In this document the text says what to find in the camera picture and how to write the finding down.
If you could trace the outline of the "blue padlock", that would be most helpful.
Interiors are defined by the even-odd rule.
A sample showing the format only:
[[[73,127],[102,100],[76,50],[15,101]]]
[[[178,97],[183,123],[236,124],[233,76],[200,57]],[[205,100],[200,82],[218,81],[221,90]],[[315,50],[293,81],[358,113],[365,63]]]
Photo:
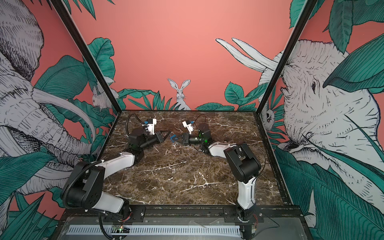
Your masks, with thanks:
[[[177,138],[176,135],[173,135],[173,136],[170,137],[170,140],[171,140],[172,143],[174,143],[177,139],[178,138]]]

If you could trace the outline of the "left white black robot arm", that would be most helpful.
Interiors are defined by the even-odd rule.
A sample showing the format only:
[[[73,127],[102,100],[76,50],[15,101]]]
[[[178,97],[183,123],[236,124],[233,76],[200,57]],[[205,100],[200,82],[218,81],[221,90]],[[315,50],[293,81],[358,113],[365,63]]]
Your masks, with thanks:
[[[64,207],[112,215],[119,222],[131,219],[133,211],[129,200],[103,192],[104,180],[137,165],[144,157],[145,149],[163,143],[170,133],[162,130],[149,135],[144,129],[136,128],[129,135],[128,147],[117,157],[76,164],[60,195]]]

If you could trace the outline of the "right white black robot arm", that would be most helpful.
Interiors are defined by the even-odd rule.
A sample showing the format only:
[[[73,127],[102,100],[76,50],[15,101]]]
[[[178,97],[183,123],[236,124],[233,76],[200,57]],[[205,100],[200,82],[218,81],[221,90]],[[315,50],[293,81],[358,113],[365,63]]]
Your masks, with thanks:
[[[184,146],[199,146],[204,154],[226,159],[232,174],[238,181],[239,192],[236,204],[238,218],[242,222],[256,220],[259,210],[255,189],[262,166],[250,147],[246,143],[228,144],[215,141],[208,124],[200,124],[196,135],[192,133],[187,122],[183,122],[183,125],[188,132],[178,136],[173,135],[171,140]]]

